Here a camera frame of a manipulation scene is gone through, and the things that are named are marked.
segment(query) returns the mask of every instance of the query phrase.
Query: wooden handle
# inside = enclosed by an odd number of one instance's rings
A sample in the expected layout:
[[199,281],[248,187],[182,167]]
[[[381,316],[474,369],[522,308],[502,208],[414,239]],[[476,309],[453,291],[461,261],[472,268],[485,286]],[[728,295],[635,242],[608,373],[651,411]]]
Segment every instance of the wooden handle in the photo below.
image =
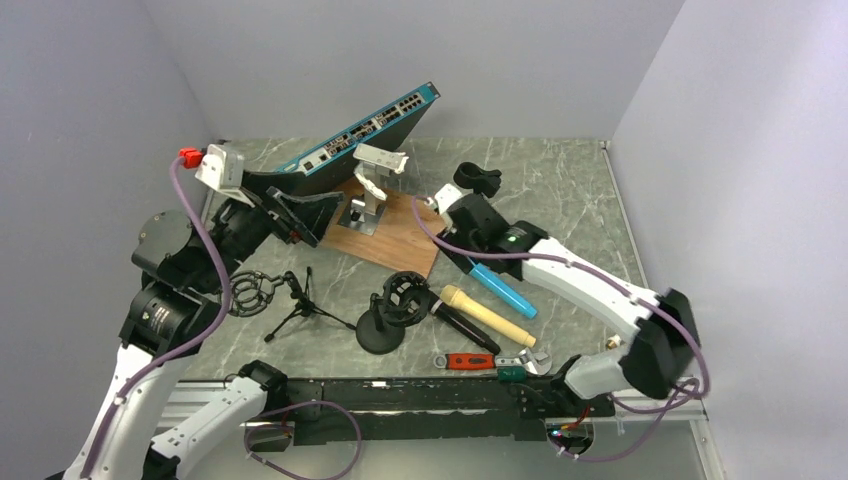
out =
[[515,343],[525,347],[536,345],[536,339],[526,330],[475,302],[465,292],[453,285],[443,288],[439,298],[448,306],[471,315]]
[[487,353],[448,353],[448,370],[490,370],[495,368],[495,356]]

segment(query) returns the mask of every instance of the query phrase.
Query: wooden board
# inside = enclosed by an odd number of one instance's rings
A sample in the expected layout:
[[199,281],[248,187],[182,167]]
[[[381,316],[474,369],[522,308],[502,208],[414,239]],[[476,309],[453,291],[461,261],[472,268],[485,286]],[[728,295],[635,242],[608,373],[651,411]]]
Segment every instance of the wooden board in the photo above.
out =
[[[362,185],[352,178],[338,191],[345,193],[345,206],[336,212],[321,246],[333,248],[396,271],[412,270],[424,277],[430,275],[439,248],[418,227],[412,215],[412,196],[391,190],[386,192],[386,211],[374,235],[365,235],[338,225],[339,217],[353,195],[362,195]],[[435,212],[418,202],[418,211],[433,233],[445,224]]]

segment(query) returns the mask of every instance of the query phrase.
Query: green object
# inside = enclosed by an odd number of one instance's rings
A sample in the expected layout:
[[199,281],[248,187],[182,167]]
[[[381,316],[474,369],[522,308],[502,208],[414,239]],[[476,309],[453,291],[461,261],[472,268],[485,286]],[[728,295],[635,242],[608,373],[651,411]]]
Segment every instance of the green object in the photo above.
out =
[[501,382],[523,382],[527,379],[524,367],[503,367],[498,369],[498,380]]

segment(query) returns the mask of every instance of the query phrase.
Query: red connector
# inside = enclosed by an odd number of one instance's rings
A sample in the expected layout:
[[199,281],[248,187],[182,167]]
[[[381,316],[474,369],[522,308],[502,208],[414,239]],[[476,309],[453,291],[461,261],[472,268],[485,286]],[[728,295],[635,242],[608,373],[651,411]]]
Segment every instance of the red connector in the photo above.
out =
[[185,158],[185,162],[183,162],[185,168],[197,168],[203,160],[203,153],[194,147],[181,148],[178,155]]

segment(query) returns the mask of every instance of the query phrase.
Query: table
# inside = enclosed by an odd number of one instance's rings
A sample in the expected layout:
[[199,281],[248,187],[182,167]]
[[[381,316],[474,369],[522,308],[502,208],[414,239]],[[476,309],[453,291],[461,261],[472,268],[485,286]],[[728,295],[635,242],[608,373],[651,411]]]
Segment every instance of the table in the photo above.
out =
[[[244,153],[245,169],[272,171],[322,139],[256,139],[234,141]],[[544,138],[412,138],[399,151],[410,159],[406,172],[388,188],[409,194],[434,194],[451,181],[456,166],[475,162],[503,171],[503,184],[491,200],[509,221],[526,220],[547,230],[577,255],[635,285],[643,285],[637,254],[629,236],[615,185],[599,142],[590,139]],[[215,195],[209,212],[222,198]],[[351,323],[368,309],[369,296],[381,291],[393,272],[328,248],[286,245],[269,237],[245,262],[274,276],[292,270],[301,282],[306,267],[314,271],[313,300]],[[603,323],[570,302],[534,285],[502,276],[539,311],[527,319],[462,274],[439,254],[429,277],[438,292],[454,284],[472,298],[533,334],[536,351],[553,356],[554,368],[575,354],[597,353],[611,335]],[[293,307],[283,289],[263,313],[228,318],[203,345],[187,379],[219,379],[254,359],[263,360],[291,377],[425,377],[474,375],[437,369],[433,357],[450,352],[482,351],[435,317],[409,328],[401,347],[388,355],[362,350],[352,331],[329,319],[293,319],[266,344],[263,337]],[[483,327],[503,353],[520,346]]]

